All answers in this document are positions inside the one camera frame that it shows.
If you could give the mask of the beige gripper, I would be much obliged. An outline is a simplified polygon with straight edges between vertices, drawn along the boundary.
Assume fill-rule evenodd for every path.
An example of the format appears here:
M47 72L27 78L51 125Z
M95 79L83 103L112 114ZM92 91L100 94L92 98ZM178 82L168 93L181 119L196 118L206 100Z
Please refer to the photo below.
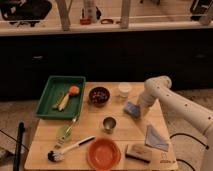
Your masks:
M149 112L150 107L153 105L153 103L147 99L139 99L138 105L140 108L140 115L142 117L145 117L146 114Z

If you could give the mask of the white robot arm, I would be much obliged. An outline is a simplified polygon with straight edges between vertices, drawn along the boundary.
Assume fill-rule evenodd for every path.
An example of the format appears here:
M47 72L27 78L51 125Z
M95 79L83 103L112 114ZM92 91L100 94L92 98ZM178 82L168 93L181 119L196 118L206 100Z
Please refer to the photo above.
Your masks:
M196 128L207 138L208 149L204 151L200 171L213 171L213 111L178 95L171 90L168 76L158 76L144 82L138 102L145 116L156 100L161 101Z

